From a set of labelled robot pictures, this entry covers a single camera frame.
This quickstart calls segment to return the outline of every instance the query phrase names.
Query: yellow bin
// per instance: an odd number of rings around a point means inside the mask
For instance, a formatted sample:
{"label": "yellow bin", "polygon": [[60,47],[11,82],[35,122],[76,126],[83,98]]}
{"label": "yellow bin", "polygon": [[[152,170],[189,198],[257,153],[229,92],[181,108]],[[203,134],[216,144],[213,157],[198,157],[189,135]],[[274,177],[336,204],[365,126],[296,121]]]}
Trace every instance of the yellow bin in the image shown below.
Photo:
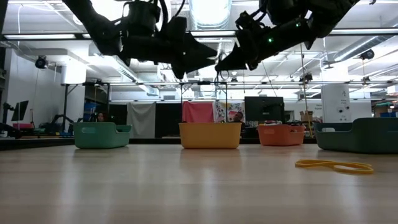
{"label": "yellow bin", "polygon": [[181,145],[185,149],[236,149],[241,123],[180,123]]}

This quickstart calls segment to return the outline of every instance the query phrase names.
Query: monitor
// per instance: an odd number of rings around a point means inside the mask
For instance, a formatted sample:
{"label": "monitor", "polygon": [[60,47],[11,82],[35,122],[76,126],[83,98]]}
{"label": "monitor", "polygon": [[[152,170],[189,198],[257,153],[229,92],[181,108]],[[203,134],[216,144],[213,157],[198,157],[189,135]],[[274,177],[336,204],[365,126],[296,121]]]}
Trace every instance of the monitor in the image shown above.
{"label": "monitor", "polygon": [[23,121],[29,101],[17,103],[11,121]]}
{"label": "monitor", "polygon": [[283,97],[248,96],[244,98],[246,121],[282,121],[285,123]]}

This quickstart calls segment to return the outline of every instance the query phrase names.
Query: plastic bin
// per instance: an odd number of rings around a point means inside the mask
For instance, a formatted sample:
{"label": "plastic bin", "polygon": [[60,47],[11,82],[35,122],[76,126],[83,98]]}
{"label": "plastic bin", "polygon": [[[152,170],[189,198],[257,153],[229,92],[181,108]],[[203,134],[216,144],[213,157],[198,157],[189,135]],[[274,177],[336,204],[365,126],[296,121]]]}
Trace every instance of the plastic bin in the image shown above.
{"label": "plastic bin", "polygon": [[236,149],[242,123],[180,123],[185,149]]}
{"label": "plastic bin", "polygon": [[304,126],[260,125],[258,131],[263,146],[298,146],[304,142]]}
{"label": "plastic bin", "polygon": [[112,149],[129,144],[130,125],[109,122],[84,122],[73,124],[75,146],[80,149]]}
{"label": "plastic bin", "polygon": [[354,123],[315,123],[321,149],[365,154],[398,154],[398,118],[359,118]]}

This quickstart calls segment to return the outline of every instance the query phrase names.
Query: rubber band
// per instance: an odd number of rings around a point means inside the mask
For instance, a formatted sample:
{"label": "rubber band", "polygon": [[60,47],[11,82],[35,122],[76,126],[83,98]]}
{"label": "rubber band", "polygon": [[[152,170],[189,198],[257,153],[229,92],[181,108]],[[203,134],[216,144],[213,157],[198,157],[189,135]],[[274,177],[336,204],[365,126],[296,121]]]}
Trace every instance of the rubber band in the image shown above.
{"label": "rubber band", "polygon": [[[371,164],[363,164],[358,162],[336,162],[336,161],[324,161],[324,160],[316,160],[316,159],[302,159],[295,163],[296,167],[329,167],[337,172],[342,172],[346,174],[373,174],[374,170],[372,169]],[[355,169],[345,169],[342,167],[350,167]]]}

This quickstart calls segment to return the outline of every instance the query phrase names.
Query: orange bin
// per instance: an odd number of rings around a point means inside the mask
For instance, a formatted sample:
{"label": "orange bin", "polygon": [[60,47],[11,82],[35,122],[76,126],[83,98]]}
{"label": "orange bin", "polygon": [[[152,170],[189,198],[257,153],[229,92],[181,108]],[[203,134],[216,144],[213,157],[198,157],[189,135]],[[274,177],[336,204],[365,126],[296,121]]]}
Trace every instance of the orange bin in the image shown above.
{"label": "orange bin", "polygon": [[297,146],[304,141],[304,126],[260,125],[258,130],[263,146]]}
{"label": "orange bin", "polygon": [[185,149],[236,149],[241,123],[180,123],[181,145]]}

